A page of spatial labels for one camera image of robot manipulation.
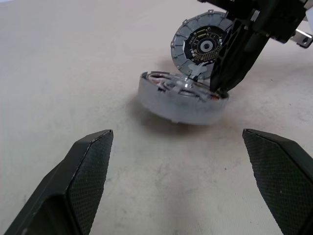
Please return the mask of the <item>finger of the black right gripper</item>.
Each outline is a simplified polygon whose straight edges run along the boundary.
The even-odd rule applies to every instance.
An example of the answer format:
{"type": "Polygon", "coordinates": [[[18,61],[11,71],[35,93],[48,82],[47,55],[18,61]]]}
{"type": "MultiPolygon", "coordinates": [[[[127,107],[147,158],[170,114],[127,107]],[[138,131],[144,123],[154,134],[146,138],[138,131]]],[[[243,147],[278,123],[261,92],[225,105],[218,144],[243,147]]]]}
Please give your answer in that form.
{"type": "Polygon", "coordinates": [[[239,63],[245,42],[241,20],[235,20],[218,51],[212,71],[212,91],[229,91],[238,79],[239,63]]]}
{"type": "Polygon", "coordinates": [[[236,87],[245,78],[246,74],[252,68],[256,59],[259,57],[261,51],[269,40],[268,36],[254,32],[247,27],[244,27],[244,29],[245,42],[242,50],[242,57],[239,63],[238,79],[235,84],[231,86],[230,90],[236,87]]]}

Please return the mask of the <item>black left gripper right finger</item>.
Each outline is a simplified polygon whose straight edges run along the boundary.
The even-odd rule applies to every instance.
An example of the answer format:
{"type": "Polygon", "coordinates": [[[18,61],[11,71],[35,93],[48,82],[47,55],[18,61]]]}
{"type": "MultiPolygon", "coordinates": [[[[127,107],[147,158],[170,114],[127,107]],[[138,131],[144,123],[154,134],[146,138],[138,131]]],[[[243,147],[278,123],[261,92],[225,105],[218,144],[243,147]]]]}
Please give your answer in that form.
{"type": "Polygon", "coordinates": [[[285,235],[313,233],[313,159],[296,142],[244,129],[257,187],[285,235]]]}

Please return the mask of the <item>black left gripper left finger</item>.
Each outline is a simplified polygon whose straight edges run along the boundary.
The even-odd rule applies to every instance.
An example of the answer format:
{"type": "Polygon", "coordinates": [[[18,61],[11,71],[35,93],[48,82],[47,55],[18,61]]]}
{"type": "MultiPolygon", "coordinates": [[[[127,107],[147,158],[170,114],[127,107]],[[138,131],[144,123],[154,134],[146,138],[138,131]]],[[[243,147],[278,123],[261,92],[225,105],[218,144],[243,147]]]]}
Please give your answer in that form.
{"type": "Polygon", "coordinates": [[[104,191],[112,142],[112,130],[76,141],[44,176],[5,234],[88,235],[104,191]]]}

